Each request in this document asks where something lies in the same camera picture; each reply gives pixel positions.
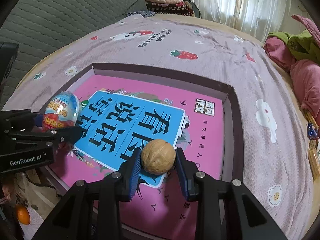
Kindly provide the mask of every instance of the quilted sofa cover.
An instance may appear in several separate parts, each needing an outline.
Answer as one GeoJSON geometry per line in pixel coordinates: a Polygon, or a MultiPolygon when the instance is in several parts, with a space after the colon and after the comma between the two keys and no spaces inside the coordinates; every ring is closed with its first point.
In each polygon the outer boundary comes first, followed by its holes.
{"type": "Polygon", "coordinates": [[[20,0],[0,29],[0,41],[20,45],[0,109],[23,76],[40,60],[125,18],[126,13],[139,10],[147,10],[145,0],[20,0]]]}

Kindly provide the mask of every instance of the white curtain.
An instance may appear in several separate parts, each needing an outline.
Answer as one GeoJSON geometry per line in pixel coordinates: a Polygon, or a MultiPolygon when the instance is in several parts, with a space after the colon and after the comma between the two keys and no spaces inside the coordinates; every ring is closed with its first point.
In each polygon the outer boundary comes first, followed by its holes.
{"type": "Polygon", "coordinates": [[[264,42],[288,17],[291,0],[191,0],[201,16],[248,33],[264,42]]]}

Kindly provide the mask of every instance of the orange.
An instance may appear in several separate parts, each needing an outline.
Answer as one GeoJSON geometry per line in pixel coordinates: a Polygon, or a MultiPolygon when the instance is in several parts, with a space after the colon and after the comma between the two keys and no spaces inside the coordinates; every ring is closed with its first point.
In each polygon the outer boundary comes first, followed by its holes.
{"type": "Polygon", "coordinates": [[[29,215],[28,209],[25,206],[16,204],[15,210],[16,210],[16,216],[20,221],[20,223],[24,225],[30,224],[30,215],[29,215]]]}

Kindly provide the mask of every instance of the candy wrapper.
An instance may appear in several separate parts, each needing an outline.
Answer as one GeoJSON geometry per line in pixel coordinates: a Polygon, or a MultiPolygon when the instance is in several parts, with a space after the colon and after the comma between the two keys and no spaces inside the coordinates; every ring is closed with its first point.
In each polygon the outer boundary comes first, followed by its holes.
{"type": "Polygon", "coordinates": [[[74,126],[79,114],[79,100],[70,92],[54,96],[44,111],[42,130],[74,126]]]}
{"type": "Polygon", "coordinates": [[[308,138],[310,140],[313,140],[313,139],[317,140],[318,138],[318,131],[316,130],[316,128],[312,123],[308,124],[308,138]]]}
{"type": "Polygon", "coordinates": [[[313,180],[320,176],[320,161],[316,149],[316,140],[311,140],[308,149],[308,158],[313,180]]]}

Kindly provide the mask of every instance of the wall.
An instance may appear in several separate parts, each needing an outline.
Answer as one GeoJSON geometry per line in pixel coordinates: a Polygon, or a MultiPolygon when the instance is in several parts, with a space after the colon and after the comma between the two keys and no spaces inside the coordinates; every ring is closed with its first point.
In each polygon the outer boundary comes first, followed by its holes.
{"type": "Polygon", "coordinates": [[[289,16],[283,21],[280,30],[291,34],[302,33],[306,28],[298,21],[291,18],[292,14],[298,14],[311,19],[310,15],[299,0],[292,0],[289,16]]]}

